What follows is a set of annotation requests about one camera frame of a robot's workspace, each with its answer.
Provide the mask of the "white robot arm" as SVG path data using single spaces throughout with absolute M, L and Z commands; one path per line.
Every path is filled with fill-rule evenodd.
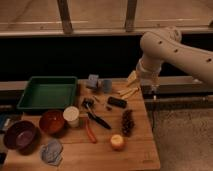
M 140 39 L 142 57 L 138 60 L 133 80 L 155 82 L 164 62 L 213 87 L 213 52 L 181 43 L 176 27 L 145 32 Z

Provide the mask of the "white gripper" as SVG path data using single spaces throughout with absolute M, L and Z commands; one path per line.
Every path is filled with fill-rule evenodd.
M 130 86 L 137 80 L 149 81 L 152 86 L 158 85 L 158 76 L 161 72 L 161 62 L 145 61 L 140 59 L 136 65 L 136 71 L 133 70 L 127 77 L 127 85 Z

